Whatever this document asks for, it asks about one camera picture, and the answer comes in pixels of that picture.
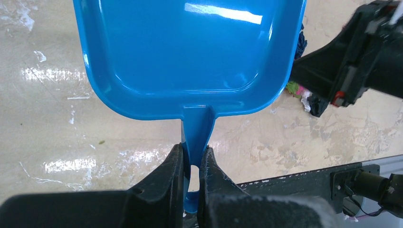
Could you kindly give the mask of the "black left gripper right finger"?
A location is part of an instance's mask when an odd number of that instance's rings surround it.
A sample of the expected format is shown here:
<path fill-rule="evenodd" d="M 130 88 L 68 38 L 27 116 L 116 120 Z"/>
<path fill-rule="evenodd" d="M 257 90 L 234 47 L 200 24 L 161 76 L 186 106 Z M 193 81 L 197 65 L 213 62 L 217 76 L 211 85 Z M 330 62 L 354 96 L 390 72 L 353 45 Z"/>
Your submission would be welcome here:
<path fill-rule="evenodd" d="M 212 205 L 212 195 L 249 195 L 219 167 L 212 147 L 207 146 L 203 152 L 199 168 L 199 198 L 197 221 L 201 228 L 208 226 L 208 207 Z"/>

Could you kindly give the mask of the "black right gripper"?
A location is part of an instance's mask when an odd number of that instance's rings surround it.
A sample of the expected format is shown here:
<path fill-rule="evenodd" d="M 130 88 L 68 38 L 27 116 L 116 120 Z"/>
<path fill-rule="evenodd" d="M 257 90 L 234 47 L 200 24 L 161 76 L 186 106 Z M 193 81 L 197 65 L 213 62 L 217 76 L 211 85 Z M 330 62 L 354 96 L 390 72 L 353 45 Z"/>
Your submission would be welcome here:
<path fill-rule="evenodd" d="M 358 7 L 330 43 L 293 63 L 290 79 L 337 107 L 368 89 L 402 97 L 403 21 L 393 21 L 402 6 L 376 0 Z"/>

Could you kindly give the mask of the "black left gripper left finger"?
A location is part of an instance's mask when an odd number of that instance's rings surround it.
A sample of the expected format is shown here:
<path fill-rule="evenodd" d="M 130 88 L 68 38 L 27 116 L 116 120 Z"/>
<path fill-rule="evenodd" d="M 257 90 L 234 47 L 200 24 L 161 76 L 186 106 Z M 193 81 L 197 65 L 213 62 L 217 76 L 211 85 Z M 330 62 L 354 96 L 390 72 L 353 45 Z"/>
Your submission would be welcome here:
<path fill-rule="evenodd" d="M 182 145 L 176 144 L 156 169 L 126 191 L 127 228 L 182 227 L 183 169 Z"/>

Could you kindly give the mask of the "blue plastic dustpan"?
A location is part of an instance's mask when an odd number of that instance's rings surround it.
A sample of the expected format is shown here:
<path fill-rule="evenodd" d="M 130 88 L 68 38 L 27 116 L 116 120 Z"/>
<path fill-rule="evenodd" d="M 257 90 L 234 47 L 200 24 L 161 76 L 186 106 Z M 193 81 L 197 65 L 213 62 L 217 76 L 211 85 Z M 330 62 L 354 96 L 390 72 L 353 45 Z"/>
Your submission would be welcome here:
<path fill-rule="evenodd" d="M 96 96 L 136 120 L 182 122 L 185 176 L 219 117 L 258 112 L 284 90 L 304 0 L 75 0 Z"/>

